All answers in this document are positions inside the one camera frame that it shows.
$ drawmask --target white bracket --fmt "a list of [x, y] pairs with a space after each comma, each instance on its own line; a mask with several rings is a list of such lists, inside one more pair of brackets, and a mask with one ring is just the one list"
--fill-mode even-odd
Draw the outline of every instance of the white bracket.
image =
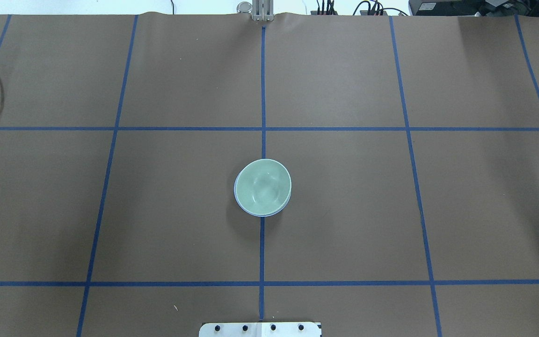
[[274, 21], [274, 0], [253, 0], [253, 21]]
[[321, 337], [321, 323], [253, 322], [207, 323], [199, 337]]

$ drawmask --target label sticker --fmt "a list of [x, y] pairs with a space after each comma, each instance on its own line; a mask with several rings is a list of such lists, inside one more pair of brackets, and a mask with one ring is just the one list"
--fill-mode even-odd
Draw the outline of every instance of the label sticker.
[[434, 9], [434, 7], [436, 7], [435, 2], [425, 2], [425, 3], [421, 4], [421, 6], [419, 6], [418, 10], [420, 10], [420, 11], [431, 11], [432, 9]]

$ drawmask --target white floor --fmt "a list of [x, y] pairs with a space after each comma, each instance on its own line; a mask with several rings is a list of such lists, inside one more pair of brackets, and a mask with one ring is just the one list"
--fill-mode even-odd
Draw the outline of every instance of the white floor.
[[[230, 14], [242, 0], [174, 0], [176, 14]], [[408, 13], [408, 0], [382, 0], [385, 7]], [[351, 15], [359, 0], [336, 0], [339, 15]], [[274, 13], [308, 14], [317, 9], [315, 0], [275, 0]], [[120, 15], [148, 11], [172, 13], [170, 0], [0, 0], [0, 14], [22, 15]]]

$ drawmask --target bowl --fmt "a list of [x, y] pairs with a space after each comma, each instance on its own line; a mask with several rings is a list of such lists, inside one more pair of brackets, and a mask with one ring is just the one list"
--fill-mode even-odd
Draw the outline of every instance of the bowl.
[[254, 216], [271, 216], [282, 211], [291, 199], [291, 175], [273, 159], [260, 159], [245, 166], [234, 182], [238, 205]]

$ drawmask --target black wire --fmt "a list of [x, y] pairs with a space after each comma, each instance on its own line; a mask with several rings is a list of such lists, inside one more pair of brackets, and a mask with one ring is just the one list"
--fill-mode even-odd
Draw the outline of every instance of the black wire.
[[402, 15], [408, 16], [408, 14], [407, 14], [407, 13], [405, 13], [404, 11], [401, 11], [401, 10], [400, 10], [400, 9], [398, 9], [398, 8], [392, 8], [392, 7], [388, 7], [388, 8], [382, 8], [382, 9], [381, 9], [382, 13], [383, 13], [383, 12], [384, 12], [385, 10], [387, 10], [387, 9], [394, 9], [395, 11], [399, 11], [399, 12], [401, 12], [401, 13], [402, 13]]
[[357, 14], [357, 9], [364, 3], [367, 2], [367, 10], [369, 11], [371, 9], [371, 2], [368, 2], [368, 0], [363, 0], [362, 2], [359, 2], [357, 5], [357, 8], [355, 8], [355, 11], [353, 12], [353, 15]]

